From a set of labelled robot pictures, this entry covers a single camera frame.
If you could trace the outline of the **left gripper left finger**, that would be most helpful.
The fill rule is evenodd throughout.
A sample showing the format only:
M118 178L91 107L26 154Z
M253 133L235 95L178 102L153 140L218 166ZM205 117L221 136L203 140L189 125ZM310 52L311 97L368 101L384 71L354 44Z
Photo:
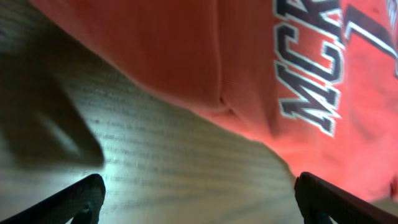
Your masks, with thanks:
M102 176L91 174L1 224L97 224L105 194Z

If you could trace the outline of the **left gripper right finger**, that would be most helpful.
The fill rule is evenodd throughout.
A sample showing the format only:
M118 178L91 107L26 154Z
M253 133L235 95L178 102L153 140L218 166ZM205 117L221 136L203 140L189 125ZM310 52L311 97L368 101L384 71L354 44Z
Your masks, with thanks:
M294 190L304 224L397 224L397 216L309 172L297 177Z

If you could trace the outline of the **red printed soccer t-shirt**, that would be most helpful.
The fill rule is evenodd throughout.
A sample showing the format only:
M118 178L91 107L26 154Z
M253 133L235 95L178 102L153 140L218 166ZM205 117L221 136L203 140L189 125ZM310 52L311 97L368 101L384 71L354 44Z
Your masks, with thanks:
M293 175L397 198L397 2L33 0L149 93Z

